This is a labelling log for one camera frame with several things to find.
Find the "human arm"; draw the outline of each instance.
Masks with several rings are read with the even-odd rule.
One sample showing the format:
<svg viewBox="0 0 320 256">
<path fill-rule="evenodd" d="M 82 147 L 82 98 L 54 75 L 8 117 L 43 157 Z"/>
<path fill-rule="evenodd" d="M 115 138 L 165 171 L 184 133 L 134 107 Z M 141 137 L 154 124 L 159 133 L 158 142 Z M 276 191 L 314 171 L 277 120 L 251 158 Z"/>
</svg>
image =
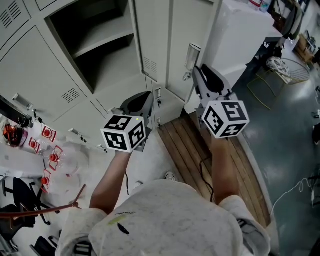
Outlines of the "human arm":
<svg viewBox="0 0 320 256">
<path fill-rule="evenodd" d="M 239 183 L 236 170 L 232 164 L 229 152 L 228 141 L 224 138 L 211 140 L 212 153 L 212 185 L 214 199 L 219 205 L 224 199 L 230 196 L 239 195 Z"/>
<path fill-rule="evenodd" d="M 117 152 L 115 154 L 105 175 L 92 194 L 90 208 L 100 209 L 106 214 L 113 212 L 119 199 L 130 157 L 131 153 Z"/>
</svg>

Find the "wooden floor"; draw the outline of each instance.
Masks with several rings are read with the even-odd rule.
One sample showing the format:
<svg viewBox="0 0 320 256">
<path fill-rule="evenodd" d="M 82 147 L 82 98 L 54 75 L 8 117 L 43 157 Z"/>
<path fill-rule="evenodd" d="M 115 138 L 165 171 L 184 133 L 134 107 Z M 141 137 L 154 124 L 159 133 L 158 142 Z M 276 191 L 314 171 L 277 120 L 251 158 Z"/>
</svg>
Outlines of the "wooden floor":
<svg viewBox="0 0 320 256">
<path fill-rule="evenodd" d="M 193 187 L 206 200 L 210 201 L 211 189 L 201 177 L 212 186 L 212 154 L 209 150 L 211 135 L 207 129 L 198 130 L 197 116 L 182 116 L 166 123 L 158 129 L 169 154 L 171 155 L 184 182 Z M 254 170 L 236 137 L 228 140 L 233 167 L 239 181 L 240 196 L 253 217 L 267 227 L 271 220 L 265 198 Z"/>
</svg>

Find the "cube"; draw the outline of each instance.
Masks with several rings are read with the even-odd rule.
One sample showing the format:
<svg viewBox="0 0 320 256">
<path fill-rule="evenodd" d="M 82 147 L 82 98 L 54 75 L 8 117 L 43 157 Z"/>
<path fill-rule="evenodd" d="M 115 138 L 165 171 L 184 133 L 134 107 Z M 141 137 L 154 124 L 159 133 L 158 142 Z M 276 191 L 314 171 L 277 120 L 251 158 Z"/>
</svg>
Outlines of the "cube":
<svg viewBox="0 0 320 256">
<path fill-rule="evenodd" d="M 210 101 L 202 120 L 217 139 L 235 137 L 249 124 L 249 116 L 243 101 Z"/>
<path fill-rule="evenodd" d="M 146 138 L 145 120 L 115 114 L 106 121 L 101 133 L 108 149 L 131 153 Z"/>
</svg>

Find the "chair cushion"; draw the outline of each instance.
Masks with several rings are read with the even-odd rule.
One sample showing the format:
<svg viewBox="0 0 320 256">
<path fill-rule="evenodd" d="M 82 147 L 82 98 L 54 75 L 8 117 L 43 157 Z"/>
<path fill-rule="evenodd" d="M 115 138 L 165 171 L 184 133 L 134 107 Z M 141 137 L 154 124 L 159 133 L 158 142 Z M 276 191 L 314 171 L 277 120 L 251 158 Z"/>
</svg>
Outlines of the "chair cushion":
<svg viewBox="0 0 320 256">
<path fill-rule="evenodd" d="M 281 77 L 281 79 L 286 83 L 289 84 L 292 79 L 290 69 L 288 65 L 279 57 L 270 57 L 266 60 L 266 66 Z"/>
</svg>

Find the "white floor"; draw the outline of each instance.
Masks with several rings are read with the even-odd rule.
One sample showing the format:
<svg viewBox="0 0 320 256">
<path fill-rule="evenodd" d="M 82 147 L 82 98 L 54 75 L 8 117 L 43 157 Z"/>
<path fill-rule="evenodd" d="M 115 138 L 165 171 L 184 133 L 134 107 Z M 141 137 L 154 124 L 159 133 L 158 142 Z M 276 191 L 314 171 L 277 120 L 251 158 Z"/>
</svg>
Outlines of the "white floor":
<svg viewBox="0 0 320 256">
<path fill-rule="evenodd" d="M 115 155 L 114 151 L 104 153 L 100 150 L 88 150 L 87 153 L 89 156 L 89 169 L 86 173 L 82 173 L 80 175 L 81 183 L 86 184 L 83 196 L 79 200 L 79 206 L 81 208 L 89 207 L 91 195 Z M 148 181 L 162 179 L 168 171 L 173 172 L 177 179 L 181 180 L 180 174 L 178 173 L 174 162 L 158 135 L 158 132 L 154 131 L 150 134 L 144 152 L 141 153 L 134 151 L 132 154 L 127 169 L 129 193 L 134 189 L 136 181 L 146 183 Z M 12 181 L 12 178 L 7 178 L 6 186 L 8 188 L 12 189 Z M 29 182 L 32 180 L 24 179 L 24 181 L 29 185 Z M 54 206 L 62 206 L 72 201 L 76 197 L 77 193 L 78 190 L 73 189 L 65 196 L 44 195 L 42 198 Z M 128 195 L 125 178 L 117 206 L 121 205 L 127 198 Z M 7 193 L 6 197 L 4 197 L 2 193 L 0 194 L 1 207 L 13 203 L 14 199 L 12 194 Z M 30 245 L 34 245 L 40 236 L 46 239 L 48 236 L 58 237 L 59 230 L 63 228 L 67 215 L 68 209 L 61 211 L 60 214 L 49 213 L 46 214 L 46 217 L 47 220 L 51 222 L 50 226 L 45 225 L 39 216 L 36 218 L 34 228 L 24 227 L 20 229 L 14 236 L 13 241 L 18 246 L 21 255 L 34 256 L 35 254 L 31 250 Z"/>
</svg>

